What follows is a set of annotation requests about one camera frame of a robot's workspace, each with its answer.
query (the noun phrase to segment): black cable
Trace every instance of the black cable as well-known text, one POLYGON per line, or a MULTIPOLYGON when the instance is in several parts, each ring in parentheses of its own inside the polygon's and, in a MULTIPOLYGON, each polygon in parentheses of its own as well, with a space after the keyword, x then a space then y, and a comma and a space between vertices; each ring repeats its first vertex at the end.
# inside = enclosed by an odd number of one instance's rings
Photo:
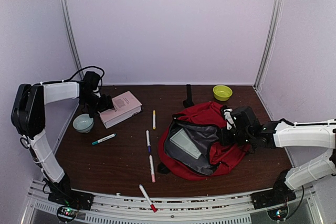
POLYGON ((46 193, 46 192, 44 191, 44 189, 46 189, 46 186, 47 186, 47 183, 45 183, 44 186, 43 186, 43 188, 42 188, 43 193, 45 193, 45 194, 51 194, 51 193, 46 193))
POLYGON ((302 203, 302 201, 303 201, 303 197, 305 196, 305 191, 304 191, 304 190, 305 190, 305 189, 304 189, 304 187, 302 186, 302 196, 301 196, 301 200, 300 200, 298 206, 296 207, 296 209, 294 210, 294 212, 292 212, 292 214, 291 214, 290 216, 288 216, 288 217, 286 218, 286 220, 288 220, 290 217, 292 217, 292 216, 296 213, 296 211, 299 209, 299 207, 300 207, 300 205, 301 205, 301 203, 302 203))
POLYGON ((84 68, 81 68, 79 69, 78 71, 76 71, 69 79, 66 79, 64 80, 64 82, 68 82, 68 81, 71 81, 79 72, 82 72, 83 70, 85 69, 88 69, 88 68, 96 68, 96 69, 99 69, 100 71, 102 71, 102 75, 100 76, 100 80, 104 77, 105 75, 105 71, 100 68, 100 67, 97 67, 97 66, 87 66, 87 67, 84 67, 84 68))
POLYGON ((290 126, 295 126, 294 123, 292 123, 292 122, 290 122, 290 121, 288 121, 288 120, 286 120, 286 119, 284 119, 284 118, 281 118, 279 121, 280 121, 280 122, 285 122, 285 123, 287 123, 287 124, 290 125, 290 126))
POLYGON ((97 66, 87 66, 87 67, 84 67, 84 68, 81 68, 81 69, 79 69, 78 71, 76 71, 69 79, 66 79, 66 80, 64 80, 64 82, 69 82, 69 81, 71 81, 79 72, 83 72, 85 69, 88 69, 88 68, 96 68, 96 69, 99 69, 101 72, 102 72, 102 74, 101 74, 101 76, 100 76, 100 78, 99 78, 99 81, 100 81, 100 87, 98 88, 98 90, 97 91, 93 91, 93 93, 99 93, 100 92, 100 90, 101 90, 101 88, 102 88, 102 86, 103 86, 103 77, 104 77, 104 75, 105 75, 105 71, 102 69, 102 68, 100 68, 100 67, 97 67, 97 66))
POLYGON ((26 141, 26 143, 27 143, 27 139, 25 137, 20 137, 20 143, 21 143, 21 145, 23 146, 24 149, 29 149, 28 146, 24 145, 24 143, 22 142, 23 140, 26 141))

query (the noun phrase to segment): yellow bowl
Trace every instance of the yellow bowl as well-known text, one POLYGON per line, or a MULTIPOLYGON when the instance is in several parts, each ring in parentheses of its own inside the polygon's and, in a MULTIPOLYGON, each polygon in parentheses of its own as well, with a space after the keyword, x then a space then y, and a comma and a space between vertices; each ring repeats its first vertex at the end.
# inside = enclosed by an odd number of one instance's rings
POLYGON ((218 101, 227 101, 232 95, 232 89, 224 85, 214 86, 213 92, 218 101))

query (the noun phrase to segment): book cover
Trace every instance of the book cover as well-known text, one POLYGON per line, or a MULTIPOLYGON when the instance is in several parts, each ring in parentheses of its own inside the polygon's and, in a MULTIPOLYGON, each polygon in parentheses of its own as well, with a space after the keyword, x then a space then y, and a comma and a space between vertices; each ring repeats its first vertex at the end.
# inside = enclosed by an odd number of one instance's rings
POLYGON ((142 105, 130 91, 112 98, 112 102, 115 110, 106 110, 99 113, 103 123, 114 120, 142 105))

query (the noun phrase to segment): backpack strap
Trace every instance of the backpack strap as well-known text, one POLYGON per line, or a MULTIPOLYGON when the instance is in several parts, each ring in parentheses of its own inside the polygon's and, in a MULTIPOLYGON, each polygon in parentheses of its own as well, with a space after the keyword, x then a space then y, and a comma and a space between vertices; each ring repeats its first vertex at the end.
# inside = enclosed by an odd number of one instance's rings
POLYGON ((187 99, 183 101, 183 106, 185 108, 189 108, 191 106, 194 106, 193 98, 192 98, 192 93, 191 93, 191 85, 187 84, 187 99))
POLYGON ((170 170, 162 162, 157 165, 157 171, 161 174, 168 174, 170 170))

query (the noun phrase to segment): red marker cap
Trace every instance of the red marker cap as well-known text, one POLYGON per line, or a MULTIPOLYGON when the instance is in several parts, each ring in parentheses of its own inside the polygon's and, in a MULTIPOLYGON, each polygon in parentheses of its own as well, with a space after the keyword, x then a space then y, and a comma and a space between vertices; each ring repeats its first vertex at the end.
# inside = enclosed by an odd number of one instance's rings
POLYGON ((154 207, 153 204, 151 204, 151 208, 152 208, 153 212, 156 212, 156 211, 157 211, 156 207, 154 207))

